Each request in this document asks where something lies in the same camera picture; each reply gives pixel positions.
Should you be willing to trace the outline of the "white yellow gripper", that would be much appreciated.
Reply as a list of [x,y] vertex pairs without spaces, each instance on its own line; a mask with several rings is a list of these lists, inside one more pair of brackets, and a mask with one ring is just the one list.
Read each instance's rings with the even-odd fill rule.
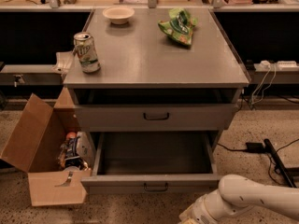
[[203,203],[193,203],[179,215],[179,224],[205,224],[203,221],[205,206]]

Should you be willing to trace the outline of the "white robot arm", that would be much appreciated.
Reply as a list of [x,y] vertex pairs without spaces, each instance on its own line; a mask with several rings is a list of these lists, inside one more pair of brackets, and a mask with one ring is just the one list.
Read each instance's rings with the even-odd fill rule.
[[237,217],[255,206],[299,219],[299,189],[268,186],[241,175],[225,175],[218,188],[198,198],[179,215],[178,224],[218,224],[223,217]]

